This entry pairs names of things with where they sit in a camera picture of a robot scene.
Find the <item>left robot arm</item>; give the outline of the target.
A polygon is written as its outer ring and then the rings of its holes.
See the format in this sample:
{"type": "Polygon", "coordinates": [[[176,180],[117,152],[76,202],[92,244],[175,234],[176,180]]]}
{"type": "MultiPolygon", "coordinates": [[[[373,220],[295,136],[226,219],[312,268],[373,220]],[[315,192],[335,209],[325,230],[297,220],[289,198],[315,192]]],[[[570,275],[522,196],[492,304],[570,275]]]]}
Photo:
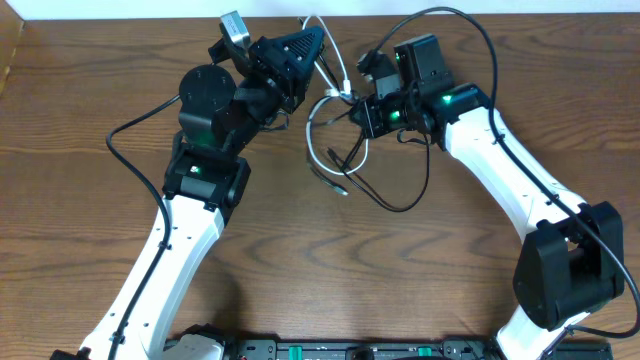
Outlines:
{"type": "Polygon", "coordinates": [[[225,339],[205,331],[170,341],[169,331],[204,257],[239,204],[251,169],[242,150],[304,101],[323,30],[251,41],[224,21],[211,60],[187,72],[158,214],[118,296],[84,339],[80,359],[224,359],[225,339]]]}

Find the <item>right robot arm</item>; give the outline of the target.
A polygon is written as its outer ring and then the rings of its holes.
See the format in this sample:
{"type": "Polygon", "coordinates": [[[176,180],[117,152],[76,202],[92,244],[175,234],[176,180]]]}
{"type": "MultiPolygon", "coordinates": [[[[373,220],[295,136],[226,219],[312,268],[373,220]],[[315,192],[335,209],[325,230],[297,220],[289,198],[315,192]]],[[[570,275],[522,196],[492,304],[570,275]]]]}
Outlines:
{"type": "Polygon", "coordinates": [[[375,89],[350,114],[365,138],[403,130],[429,136],[482,183],[516,229],[518,307],[496,336],[504,358],[555,353],[571,327],[623,293],[620,214],[559,183],[476,84],[455,84],[435,36],[399,43],[393,56],[370,51],[357,69],[375,89]]]}

